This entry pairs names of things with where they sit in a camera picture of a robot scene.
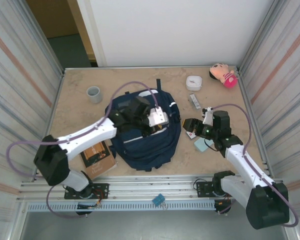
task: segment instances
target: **stuffed doll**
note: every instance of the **stuffed doll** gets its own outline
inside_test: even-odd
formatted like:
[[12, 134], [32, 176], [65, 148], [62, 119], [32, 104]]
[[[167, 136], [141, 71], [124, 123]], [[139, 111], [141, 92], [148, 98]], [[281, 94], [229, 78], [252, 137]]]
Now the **stuffed doll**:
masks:
[[235, 71], [233, 70], [229, 72], [228, 65], [222, 63], [216, 63], [210, 67], [209, 71], [211, 78], [220, 80], [220, 82], [229, 89], [233, 88], [238, 82], [238, 78], [234, 73]]

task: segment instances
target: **beige table surface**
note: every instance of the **beige table surface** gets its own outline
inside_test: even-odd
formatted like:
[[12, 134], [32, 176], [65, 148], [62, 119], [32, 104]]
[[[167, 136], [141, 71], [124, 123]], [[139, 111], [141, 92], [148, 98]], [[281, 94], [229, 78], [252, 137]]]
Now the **beige table surface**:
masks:
[[[161, 79], [162, 90], [171, 93], [178, 104], [181, 120], [187, 118], [201, 119], [201, 112], [195, 111], [188, 101], [189, 91], [186, 89], [186, 78], [190, 75], [202, 77], [202, 88], [196, 91], [201, 107], [214, 107], [225, 103], [238, 104], [245, 109], [240, 87], [225, 88], [218, 80], [209, 77], [207, 67], [183, 68], [130, 68], [130, 69], [68, 69], [65, 73], [63, 86], [56, 107], [51, 134], [57, 138], [76, 132], [99, 120], [105, 112], [113, 92], [129, 81], [141, 81], [150, 88], [156, 88], [156, 79]], [[98, 86], [103, 93], [103, 100], [98, 104], [90, 103], [86, 90], [91, 86]], [[143, 90], [144, 87], [132, 84], [123, 89], [124, 92]], [[248, 123], [244, 114], [237, 108], [224, 107], [230, 116], [232, 133], [244, 143], [248, 140]], [[183, 175], [183, 174], [213, 174], [220, 171], [232, 170], [236, 172], [230, 162], [218, 152], [207, 149], [204, 152], [196, 150], [194, 142], [198, 137], [190, 140], [184, 129], [181, 131], [176, 153], [171, 162], [151, 172], [136, 171], [126, 164], [120, 156], [116, 157], [117, 167], [104, 173], [104, 176], [141, 176], [141, 175]], [[260, 167], [263, 167], [255, 137], [248, 147], [251, 157]], [[76, 170], [83, 168], [82, 161], [77, 156], [70, 167]]]

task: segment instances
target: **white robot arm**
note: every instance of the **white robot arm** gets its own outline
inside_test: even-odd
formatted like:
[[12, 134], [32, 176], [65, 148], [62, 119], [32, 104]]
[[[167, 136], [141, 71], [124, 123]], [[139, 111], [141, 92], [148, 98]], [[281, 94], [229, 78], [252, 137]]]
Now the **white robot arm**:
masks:
[[213, 191], [217, 195], [229, 194], [246, 210], [247, 218], [255, 229], [287, 223], [289, 207], [273, 192], [267, 183], [288, 200], [288, 190], [283, 183], [275, 183], [245, 152], [244, 144], [233, 135], [226, 111], [214, 111], [211, 107], [202, 111], [204, 120], [189, 118], [183, 128], [196, 136], [213, 140], [221, 155], [230, 161], [241, 178], [231, 171], [214, 174]]
[[114, 138], [117, 133], [128, 131], [130, 128], [138, 128], [147, 136], [152, 134], [154, 126], [169, 122], [167, 114], [161, 107], [150, 109], [149, 105], [145, 98], [137, 96], [123, 111], [113, 110], [108, 118], [101, 118], [77, 132], [57, 139], [51, 135], [46, 136], [43, 142], [62, 141], [64, 143], [41, 145], [34, 158], [35, 165], [50, 186], [63, 184], [74, 189], [78, 196], [88, 197], [91, 194], [92, 181], [84, 172], [70, 170], [68, 162], [89, 147]]

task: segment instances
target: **blue sponge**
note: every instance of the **blue sponge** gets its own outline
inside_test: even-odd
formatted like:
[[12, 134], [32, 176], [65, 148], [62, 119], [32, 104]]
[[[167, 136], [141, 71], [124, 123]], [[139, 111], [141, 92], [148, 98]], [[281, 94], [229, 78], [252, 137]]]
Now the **blue sponge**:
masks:
[[165, 197], [160, 193], [158, 196], [156, 196], [152, 202], [156, 207], [158, 207], [160, 204], [162, 204], [165, 201]]
[[196, 149], [198, 149], [200, 152], [204, 152], [205, 150], [208, 149], [207, 145], [205, 144], [208, 144], [209, 146], [211, 146], [212, 144], [214, 144], [214, 141], [212, 140], [205, 140], [204, 138], [200, 137], [197, 141], [194, 142], [194, 145], [196, 147]]

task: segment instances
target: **navy blue backpack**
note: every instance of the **navy blue backpack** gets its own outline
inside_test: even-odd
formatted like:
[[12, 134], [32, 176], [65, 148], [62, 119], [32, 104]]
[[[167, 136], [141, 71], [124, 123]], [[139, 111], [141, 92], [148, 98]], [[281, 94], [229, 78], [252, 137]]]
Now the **navy blue backpack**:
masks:
[[[150, 172], [152, 168], [160, 168], [162, 164], [170, 162], [175, 154], [177, 143], [181, 132], [180, 112], [177, 104], [170, 93], [161, 90], [160, 79], [156, 80], [157, 89], [154, 95], [159, 106], [168, 115], [169, 123], [161, 126], [161, 129], [149, 136], [143, 137], [142, 131], [133, 128], [127, 132], [117, 133], [111, 139], [113, 156], [116, 152], [133, 169]], [[142, 96], [150, 102], [150, 108], [155, 107], [151, 94], [144, 95], [143, 91], [133, 93], [126, 92], [125, 95], [115, 98], [112, 102], [112, 109], [119, 110], [135, 97]]]

